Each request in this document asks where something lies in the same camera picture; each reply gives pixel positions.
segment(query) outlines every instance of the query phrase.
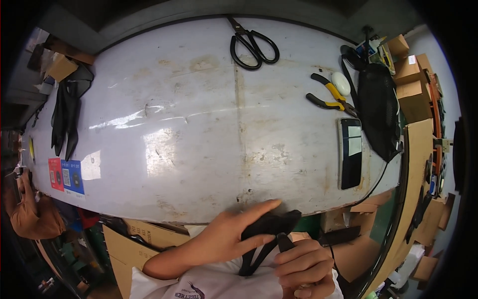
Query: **box label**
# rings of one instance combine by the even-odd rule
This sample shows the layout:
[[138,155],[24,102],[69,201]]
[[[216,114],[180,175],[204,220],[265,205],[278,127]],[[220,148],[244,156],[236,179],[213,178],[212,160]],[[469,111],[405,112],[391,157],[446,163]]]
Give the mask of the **box label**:
[[81,178],[81,162],[61,160],[61,171],[65,193],[78,199],[85,199],[83,179]]
[[414,65],[415,63],[417,63],[415,55],[408,56],[408,64],[409,65]]
[[60,158],[48,159],[50,184],[53,189],[64,191]]

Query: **yellow-handled pliers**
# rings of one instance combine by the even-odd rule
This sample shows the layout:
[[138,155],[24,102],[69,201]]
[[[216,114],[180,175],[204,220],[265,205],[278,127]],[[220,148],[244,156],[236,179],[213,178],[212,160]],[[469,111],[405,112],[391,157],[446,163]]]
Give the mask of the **yellow-handled pliers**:
[[316,96],[314,96],[312,93],[306,94],[305,95],[306,99],[308,99],[313,104],[321,108],[337,109],[340,111],[345,111],[345,113],[347,113],[348,115],[357,118],[357,110],[352,105],[350,105],[349,103],[345,101],[345,98],[340,94],[340,92],[338,92],[337,88],[332,83],[330,83],[329,80],[327,80],[325,77],[316,73],[311,74],[310,78],[324,84],[327,87],[327,89],[332,93],[332,96],[334,96],[337,102],[324,102],[320,100],[319,98],[317,98]]

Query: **black mesh bag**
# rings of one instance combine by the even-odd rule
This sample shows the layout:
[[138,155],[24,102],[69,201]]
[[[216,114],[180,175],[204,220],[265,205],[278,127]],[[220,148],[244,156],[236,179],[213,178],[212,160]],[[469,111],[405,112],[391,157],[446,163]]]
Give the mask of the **black mesh bag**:
[[[367,53],[368,42],[365,47],[364,53]],[[358,110],[362,129],[372,149],[385,162],[389,162],[400,152],[397,150],[400,127],[395,82],[387,67],[369,64],[368,57],[359,57],[357,52],[349,46],[342,46],[340,51],[342,52],[342,71],[350,83],[351,96],[355,109]],[[358,93],[355,92],[344,60],[359,71]]]

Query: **red sticker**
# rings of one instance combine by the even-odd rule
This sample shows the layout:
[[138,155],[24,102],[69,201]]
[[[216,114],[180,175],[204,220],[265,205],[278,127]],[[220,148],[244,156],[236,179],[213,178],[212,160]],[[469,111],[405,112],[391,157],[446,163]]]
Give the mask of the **red sticker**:
[[50,170],[52,188],[64,192],[60,158],[48,159],[48,169]]

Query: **white workbench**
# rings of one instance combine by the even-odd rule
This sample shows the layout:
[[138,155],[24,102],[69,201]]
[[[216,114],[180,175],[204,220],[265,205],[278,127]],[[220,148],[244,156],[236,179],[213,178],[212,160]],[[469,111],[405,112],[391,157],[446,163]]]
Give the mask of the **white workbench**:
[[[81,161],[84,199],[50,186],[53,91],[23,139],[28,149],[28,136],[33,138],[36,164],[28,150],[23,153],[36,187],[88,210],[179,223],[209,222],[225,209],[272,198],[313,214],[364,197],[383,160],[364,139],[362,183],[339,190],[337,119],[348,115],[305,99],[312,92],[334,101],[310,75],[330,79],[331,71],[340,70],[339,48],[346,43],[295,24],[237,21],[277,44],[277,64],[257,71],[236,67],[226,18],[159,28],[98,56],[96,77],[81,99],[72,158]],[[245,48],[240,54],[247,54]],[[398,185],[400,158],[391,161],[374,194]]]

